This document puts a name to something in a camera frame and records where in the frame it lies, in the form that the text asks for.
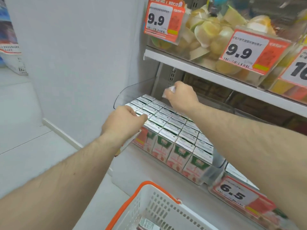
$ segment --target price tag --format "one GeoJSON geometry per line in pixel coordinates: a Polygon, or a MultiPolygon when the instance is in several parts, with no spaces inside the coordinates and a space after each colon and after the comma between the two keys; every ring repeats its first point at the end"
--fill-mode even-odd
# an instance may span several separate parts
{"type": "Polygon", "coordinates": [[[144,33],[176,42],[185,14],[183,0],[149,0],[144,33]]]}
{"type": "Polygon", "coordinates": [[[236,29],[220,60],[265,75],[289,45],[286,40],[236,29]]]}
{"type": "Polygon", "coordinates": [[[304,46],[294,61],[281,74],[282,80],[307,87],[307,46],[304,46]]]}
{"type": "Polygon", "coordinates": [[[266,196],[228,175],[215,185],[212,191],[219,196],[225,197],[229,201],[228,203],[236,204],[236,206],[248,211],[255,217],[259,217],[276,208],[274,203],[266,196]]]}

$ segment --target white basket with red trim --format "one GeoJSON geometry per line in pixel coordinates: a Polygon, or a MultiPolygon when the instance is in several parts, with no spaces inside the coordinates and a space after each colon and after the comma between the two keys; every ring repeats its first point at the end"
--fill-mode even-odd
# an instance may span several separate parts
{"type": "Polygon", "coordinates": [[[106,230],[136,230],[145,217],[161,230],[218,230],[153,182],[143,182],[123,204],[106,230]]]}
{"type": "Polygon", "coordinates": [[[0,44],[0,56],[4,63],[15,73],[28,75],[18,44],[0,44]]]}

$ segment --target price number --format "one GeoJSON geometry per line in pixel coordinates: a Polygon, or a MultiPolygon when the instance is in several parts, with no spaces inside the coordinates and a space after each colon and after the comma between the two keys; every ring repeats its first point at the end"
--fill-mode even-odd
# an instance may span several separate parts
{"type": "Polygon", "coordinates": [[[246,69],[253,69],[269,40],[248,32],[236,31],[220,59],[246,69]]]}
{"type": "Polygon", "coordinates": [[[307,47],[301,50],[281,78],[299,86],[307,87],[307,47]]]}
{"type": "Polygon", "coordinates": [[[257,193],[229,177],[226,177],[226,179],[216,187],[216,191],[241,207],[247,206],[259,197],[257,193]]]}
{"type": "Polygon", "coordinates": [[[173,7],[158,3],[150,3],[146,28],[161,34],[167,34],[173,7]]]}

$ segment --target forearm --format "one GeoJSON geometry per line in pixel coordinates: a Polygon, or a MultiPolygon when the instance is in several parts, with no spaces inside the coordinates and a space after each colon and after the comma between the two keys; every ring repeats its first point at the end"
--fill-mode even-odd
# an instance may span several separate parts
{"type": "Polygon", "coordinates": [[[303,223],[307,199],[305,136],[202,104],[188,115],[221,155],[301,229],[307,228],[303,223]]]}
{"type": "Polygon", "coordinates": [[[0,200],[0,229],[72,229],[119,149],[108,135],[0,200]]]}

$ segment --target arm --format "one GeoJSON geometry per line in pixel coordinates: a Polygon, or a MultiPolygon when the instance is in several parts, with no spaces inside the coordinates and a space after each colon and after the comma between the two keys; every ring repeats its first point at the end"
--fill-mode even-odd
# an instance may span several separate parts
{"type": "Polygon", "coordinates": [[[0,229],[73,229],[115,153],[146,120],[118,107],[99,138],[0,200],[0,229]]]}
{"type": "Polygon", "coordinates": [[[198,102],[191,86],[166,90],[173,108],[189,116],[218,152],[270,198],[300,229],[307,229],[307,137],[198,102]]]}

